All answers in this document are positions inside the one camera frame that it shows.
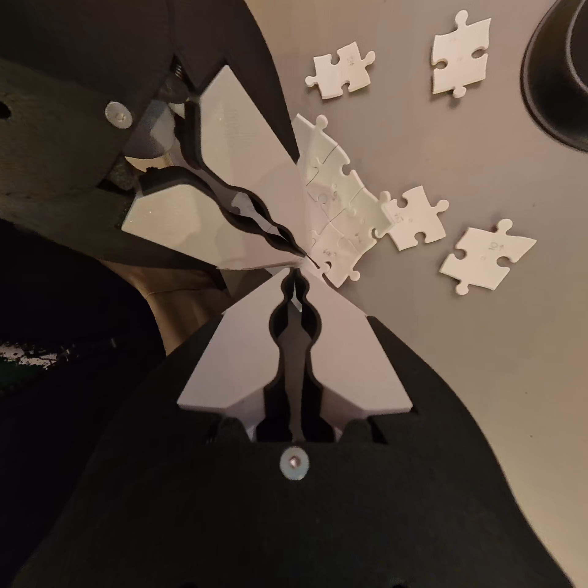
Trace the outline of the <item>black round bowl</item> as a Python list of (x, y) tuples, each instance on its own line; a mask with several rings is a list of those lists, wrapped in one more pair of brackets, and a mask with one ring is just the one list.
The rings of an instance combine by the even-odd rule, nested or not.
[(525, 51), (521, 90), (535, 122), (587, 152), (587, 1), (557, 1)]

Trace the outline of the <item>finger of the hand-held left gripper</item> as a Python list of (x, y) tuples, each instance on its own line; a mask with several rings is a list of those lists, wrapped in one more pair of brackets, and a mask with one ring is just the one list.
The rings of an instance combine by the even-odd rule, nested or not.
[(295, 255), (308, 253), (306, 189), (297, 164), (224, 65), (199, 96), (184, 104), (185, 158), (227, 189), (259, 203)]
[(122, 231), (218, 269), (298, 265), (302, 249), (230, 212), (212, 188), (179, 166), (150, 169), (139, 179)]

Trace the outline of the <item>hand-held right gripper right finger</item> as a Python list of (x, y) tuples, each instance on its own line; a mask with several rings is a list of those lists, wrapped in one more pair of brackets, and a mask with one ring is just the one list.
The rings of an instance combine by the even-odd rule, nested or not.
[(305, 351), (305, 439), (335, 439), (354, 420), (408, 413), (413, 403), (367, 315), (317, 276), (296, 270)]

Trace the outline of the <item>white puzzle piece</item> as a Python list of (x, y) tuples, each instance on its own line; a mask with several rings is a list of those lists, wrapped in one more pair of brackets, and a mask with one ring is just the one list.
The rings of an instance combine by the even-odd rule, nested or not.
[(510, 235), (512, 227), (512, 220), (501, 219), (492, 231), (467, 228), (454, 246), (464, 252), (464, 257), (459, 259), (451, 253), (439, 269), (442, 275), (458, 282), (456, 294), (467, 294), (470, 286), (495, 290), (510, 271), (509, 267), (500, 266), (498, 260), (506, 258), (516, 263), (536, 244), (535, 239)]
[(432, 206), (422, 186), (414, 187), (402, 194), (406, 201), (399, 207), (397, 199), (392, 199), (388, 191), (380, 193), (380, 208), (389, 222), (388, 227), (376, 230), (377, 238), (389, 235), (398, 251), (418, 245), (416, 235), (424, 235), (426, 244), (446, 237), (446, 232), (438, 215), (448, 210), (450, 203), (442, 199)]
[(454, 99), (464, 97), (469, 85), (486, 79), (491, 19), (468, 24), (466, 10), (454, 17), (455, 29), (435, 35), (431, 66), (443, 63), (432, 72), (432, 95), (451, 92)]
[(367, 67), (376, 59), (374, 51), (361, 57), (357, 42), (352, 42), (338, 49), (337, 55), (337, 63), (332, 62), (331, 54), (313, 57), (315, 74), (305, 77), (306, 87), (317, 86), (323, 100), (342, 96), (344, 85), (348, 87), (348, 92), (354, 92), (371, 83)]

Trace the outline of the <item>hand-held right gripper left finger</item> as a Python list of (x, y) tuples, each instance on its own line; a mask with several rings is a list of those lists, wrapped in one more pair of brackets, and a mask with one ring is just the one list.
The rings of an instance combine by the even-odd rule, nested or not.
[(288, 325), (294, 278), (293, 269), (283, 269), (224, 311), (178, 398), (181, 409), (238, 419), (260, 439), (290, 439), (278, 338)]

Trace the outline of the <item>partly assembled white puzzle ball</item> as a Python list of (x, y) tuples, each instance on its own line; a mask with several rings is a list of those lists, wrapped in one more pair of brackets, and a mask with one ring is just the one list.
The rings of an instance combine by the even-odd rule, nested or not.
[(305, 185), (312, 261), (339, 288), (359, 280), (355, 265), (393, 223), (385, 213), (389, 193), (373, 195), (356, 171), (345, 172), (350, 159), (326, 134), (327, 118), (311, 122), (301, 114), (292, 119), (299, 149), (298, 170)]

